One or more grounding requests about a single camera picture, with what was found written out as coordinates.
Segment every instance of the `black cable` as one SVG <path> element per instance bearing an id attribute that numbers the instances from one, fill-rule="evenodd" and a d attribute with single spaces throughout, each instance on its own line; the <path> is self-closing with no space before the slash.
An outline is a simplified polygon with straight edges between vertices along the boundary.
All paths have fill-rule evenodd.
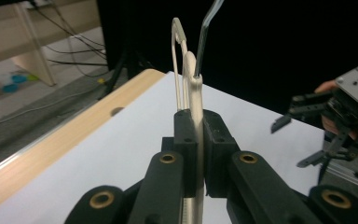
<path id="1" fill-rule="evenodd" d="M 61 64 L 78 64 L 78 65 L 91 65 L 91 66 L 107 66 L 106 63 L 70 63 L 70 62 L 61 62 L 61 61 L 55 61 L 48 59 L 49 62 L 53 63 L 61 63 Z"/>
<path id="2" fill-rule="evenodd" d="M 15 118 L 17 118 L 17 117 L 19 117 L 19 116 L 21 116 L 21 115 L 24 115 L 24 114 L 27 114 L 27 113 L 30 113 L 30 112 L 33 112 L 33 111 L 36 111 L 36 110 L 45 109 L 45 108 L 50 107 L 50 106 L 53 106 L 53 105 L 57 105 L 57 104 L 59 104 L 60 102 L 63 102 L 63 101 L 65 101 L 65 100 L 67 100 L 67 99 L 70 99 L 70 98 L 72 98 L 72 97 L 76 97 L 76 96 L 78 96 L 78 95 L 83 95 L 83 94 L 89 93 L 89 92 L 91 92 L 91 91 L 94 91 L 94 90 L 96 90 L 96 89 L 99 88 L 99 87 L 100 87 L 100 85 L 97 85 L 97 86 L 95 86 L 94 88 L 92 88 L 92 89 L 90 89 L 90 90 L 88 90 L 88 91 L 82 91 L 82 92 L 80 92 L 80 93 L 75 93 L 75 94 L 72 94 L 72 95 L 63 97 L 61 100 L 56 101 L 56 102 L 54 102 L 54 103 L 51 103 L 51 104 L 48 104 L 48 105 L 42 105 L 42 106 L 39 106 L 39 107 L 37 107 L 37 108 L 33 108 L 33 109 L 29 109 L 29 110 L 25 110 L 25 111 L 21 112 L 20 114 L 17 114 L 17 115 L 14 115 L 14 116 L 10 117 L 10 118 L 1 120 L 1 121 L 0 121 L 0 124 L 1 124 L 1 123 L 5 123 L 5 122 L 7 122 L 7 121 L 9 121 L 9 120 L 11 120 L 11 119 L 15 119 Z"/>
<path id="3" fill-rule="evenodd" d="M 50 49 L 50 50 L 52 50 L 52 51 L 54 51 L 54 52 L 57 52 L 57 53 L 62 53 L 62 54 L 71 54 L 71 53 L 85 53 L 85 52 L 91 52 L 91 51 L 94 51 L 94 49 L 85 49 L 85 50 L 78 50 L 78 51 L 73 51 L 73 52 L 71 52 L 71 51 L 59 51 L 59 50 L 56 50 L 56 49 L 53 49 L 52 47 L 50 47 L 50 46 L 48 46 L 48 45 L 46 45 L 45 46 L 46 48 L 48 48 L 48 49 Z"/>
<path id="4" fill-rule="evenodd" d="M 41 11 L 38 10 L 38 8 L 36 7 L 36 3 L 34 2 L 32 4 L 35 7 L 35 10 L 42 15 L 44 18 L 46 18 L 47 20 L 51 21 L 52 23 L 54 23 L 55 25 L 57 25 L 58 27 L 60 27 L 63 31 L 65 31 L 68 35 L 73 36 L 74 38 L 80 40 L 81 42 L 83 42 L 86 46 L 88 46 L 94 53 L 96 53 L 98 56 L 102 57 L 103 59 L 105 59 L 103 56 L 101 56 L 99 53 L 101 53 L 100 51 L 98 51 L 96 48 L 94 48 L 93 46 L 89 45 L 88 43 L 86 43 L 85 41 L 83 41 L 81 38 L 74 36 L 71 32 L 69 32 L 67 29 L 65 29 L 64 27 L 60 26 L 57 22 L 53 21 L 51 18 L 49 18 L 48 16 L 46 16 L 45 14 L 43 14 Z M 57 14 L 59 15 L 61 21 L 62 21 L 62 25 L 63 26 L 68 26 L 69 28 L 71 28 L 71 26 L 68 24 L 68 22 L 65 20 L 65 18 L 62 16 L 61 12 L 58 10 L 57 6 L 52 3 L 53 8 L 55 9 L 55 11 L 57 12 Z M 68 46 L 71 52 L 73 52 L 73 48 L 72 48 L 72 44 L 70 42 L 70 38 L 69 36 L 67 36 L 67 41 L 68 41 Z M 96 76 L 90 76 L 86 73 L 84 73 L 80 68 L 79 65 L 101 65 L 101 66 L 106 66 L 106 64 L 92 64 L 92 63 L 77 63 L 75 56 L 73 53 L 70 54 L 72 60 L 74 61 L 73 63 L 66 63 L 66 62 L 58 62 L 58 61 L 53 61 L 53 60 L 49 60 L 51 62 L 55 62 L 55 63 L 62 63 L 62 64 L 74 64 L 76 66 L 77 71 L 79 71 L 82 75 L 86 76 L 86 77 L 100 77 L 103 76 L 107 73 L 109 73 L 109 70 L 101 73 L 100 75 L 96 75 Z"/>
<path id="5" fill-rule="evenodd" d="M 62 20 L 63 20 L 63 21 L 65 22 L 65 24 L 69 27 L 69 29 L 72 31 L 72 33 L 74 33 L 74 34 L 76 34 L 76 35 L 79 35 L 79 36 L 81 36 L 81 37 L 84 38 L 84 39 L 87 39 L 87 40 L 88 40 L 89 42 L 91 42 L 91 43 L 94 43 L 94 44 L 96 44 L 96 45 L 99 45 L 99 46 L 103 46 L 103 47 L 104 47 L 103 44 L 100 44 L 100 43 L 97 43 L 97 42 L 95 42 L 95 41 L 93 41 L 93 40 L 90 40 L 90 39 L 86 38 L 85 36 L 83 36 L 83 35 L 79 34 L 78 32 L 76 32 L 75 29 L 68 23 L 68 21 L 66 21 L 66 20 L 63 18 L 62 14 L 61 14 L 61 12 L 58 10 L 57 5 L 55 4 L 55 2 L 54 2 L 53 0 L 49 0 L 49 2 L 53 5 L 54 10 L 55 10 L 55 11 L 57 12 L 57 14 L 62 18 Z"/>
<path id="6" fill-rule="evenodd" d="M 43 12 L 41 12 L 39 10 L 39 8 L 36 6 L 36 3 L 34 2 L 34 0 L 29 0 L 31 5 L 34 7 L 34 9 L 36 10 L 37 13 L 39 13 L 39 15 L 41 15 L 42 17 L 44 17 L 46 20 L 52 22 L 54 25 L 58 26 L 60 29 L 62 29 L 63 31 L 65 31 L 68 35 L 73 36 L 74 38 L 78 39 L 79 41 L 81 41 L 82 43 L 84 43 L 87 47 L 89 47 L 90 49 L 93 49 L 93 52 L 95 52 L 98 56 L 100 56 L 101 58 L 104 58 L 104 54 L 101 53 L 100 51 L 98 51 L 96 48 L 94 48 L 93 46 L 91 46 L 90 44 L 86 43 L 82 38 L 79 38 L 76 36 L 76 34 L 72 34 L 71 32 L 69 32 L 67 29 L 65 29 L 64 27 L 60 26 L 56 21 L 52 20 L 51 18 L 49 18 L 48 16 L 46 16 Z M 58 14 L 60 16 L 60 19 L 64 22 L 65 19 L 62 17 L 62 14 L 59 13 Z"/>

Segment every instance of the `human hand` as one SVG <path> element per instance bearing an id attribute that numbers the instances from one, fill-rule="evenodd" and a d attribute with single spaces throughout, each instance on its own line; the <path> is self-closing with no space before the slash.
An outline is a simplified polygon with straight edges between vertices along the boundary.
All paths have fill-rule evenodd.
<path id="1" fill-rule="evenodd" d="M 318 93 L 321 91 L 331 91 L 332 89 L 335 89 L 337 87 L 338 87 L 338 85 L 334 79 L 330 80 L 330 81 L 325 81 L 318 88 L 316 88 L 315 93 Z M 338 129 L 336 127 L 336 124 L 331 119 L 328 119 L 327 117 L 322 116 L 322 124 L 327 131 L 329 131 L 331 133 L 338 134 Z M 350 137 L 352 139 L 356 139 L 357 132 L 350 132 Z"/>

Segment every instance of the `white table surface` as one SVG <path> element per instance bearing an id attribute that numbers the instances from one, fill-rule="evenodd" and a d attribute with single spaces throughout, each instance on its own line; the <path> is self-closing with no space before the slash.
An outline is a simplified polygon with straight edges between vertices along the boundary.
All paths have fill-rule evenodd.
<path id="1" fill-rule="evenodd" d="M 270 126 L 280 114 L 205 85 L 203 107 L 223 118 L 241 150 L 262 156 L 292 189 L 308 195 L 317 184 L 319 167 L 297 168 L 296 163 L 322 148 L 323 130 L 292 120 L 271 134 Z M 173 136 L 175 112 L 173 73 L 168 73 L 1 203 L 0 224 L 61 224 L 88 190 L 135 184 L 160 151 L 162 137 Z M 205 198 L 203 223 L 230 223 L 225 199 Z"/>

